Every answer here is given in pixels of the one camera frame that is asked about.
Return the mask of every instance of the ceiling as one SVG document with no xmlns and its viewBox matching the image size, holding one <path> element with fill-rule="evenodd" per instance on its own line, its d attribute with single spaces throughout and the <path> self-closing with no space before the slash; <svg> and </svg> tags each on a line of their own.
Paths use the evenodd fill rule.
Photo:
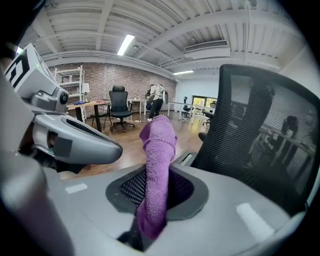
<svg viewBox="0 0 320 256">
<path fill-rule="evenodd" d="M 306 47 L 305 39 L 277 3 L 250 2 L 47 0 L 20 46 L 32 43 L 49 66 L 99 59 L 165 76 L 186 70 L 215 76 L 222 64 L 280 72 Z M 127 34 L 134 42 L 117 56 Z M 217 40 L 228 42 L 230 57 L 184 56 L 185 47 Z"/>
</svg>

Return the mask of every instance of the purple cloth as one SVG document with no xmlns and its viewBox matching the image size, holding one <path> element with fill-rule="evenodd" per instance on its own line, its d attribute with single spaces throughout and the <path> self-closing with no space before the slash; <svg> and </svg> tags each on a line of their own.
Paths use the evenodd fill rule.
<svg viewBox="0 0 320 256">
<path fill-rule="evenodd" d="M 145 197 L 137 209 L 142 234 L 155 240 L 166 226 L 169 165 L 176 155 L 177 136 L 166 116 L 157 116 L 140 133 L 146 154 Z"/>
</svg>

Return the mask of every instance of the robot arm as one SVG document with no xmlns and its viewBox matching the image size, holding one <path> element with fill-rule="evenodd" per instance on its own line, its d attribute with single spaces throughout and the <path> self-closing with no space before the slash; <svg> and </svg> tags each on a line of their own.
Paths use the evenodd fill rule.
<svg viewBox="0 0 320 256">
<path fill-rule="evenodd" d="M 35 115 L 35 149 L 76 165 L 110 164 L 120 158 L 123 149 L 118 143 L 67 115 L 69 94 L 55 81 L 32 44 L 13 60 L 5 77 Z"/>
</svg>

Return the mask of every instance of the mesh backrest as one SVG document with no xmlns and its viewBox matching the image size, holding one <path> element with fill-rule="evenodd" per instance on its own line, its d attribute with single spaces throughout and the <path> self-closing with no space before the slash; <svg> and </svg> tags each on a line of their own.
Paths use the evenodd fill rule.
<svg viewBox="0 0 320 256">
<path fill-rule="evenodd" d="M 110 100 L 111 100 L 111 112 L 121 112 L 127 111 L 127 100 L 128 92 L 127 91 L 109 91 Z"/>
<path fill-rule="evenodd" d="M 192 166 L 238 179 L 293 215 L 319 169 L 319 109 L 319 99 L 287 77 L 223 65 L 215 114 Z"/>
</svg>

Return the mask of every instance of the red brick wall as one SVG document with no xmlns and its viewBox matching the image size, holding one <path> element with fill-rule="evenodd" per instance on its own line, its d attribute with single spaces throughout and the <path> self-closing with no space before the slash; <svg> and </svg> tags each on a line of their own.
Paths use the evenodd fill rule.
<svg viewBox="0 0 320 256">
<path fill-rule="evenodd" d="M 169 101 L 173 101 L 176 94 L 176 82 L 174 80 L 128 66 L 104 63 L 71 63 L 50 67 L 49 69 L 54 75 L 55 68 L 58 70 L 76 69 L 80 65 L 82 65 L 85 74 L 84 82 L 89 83 L 89 101 L 110 99 L 109 91 L 112 90 L 113 86 L 124 86 L 128 92 L 128 99 L 145 99 L 145 94 L 152 84 L 162 84 L 169 94 Z M 76 87 L 66 88 L 66 90 L 70 94 L 76 93 Z M 79 98 L 71 98 L 68 104 L 73 104 L 78 100 Z M 162 110 L 167 109 L 168 105 L 163 104 Z M 99 111 L 104 111 L 104 107 L 99 107 Z M 139 102 L 133 103 L 132 111 L 139 111 Z M 86 113 L 87 116 L 93 114 L 93 107 L 86 107 Z"/>
</svg>

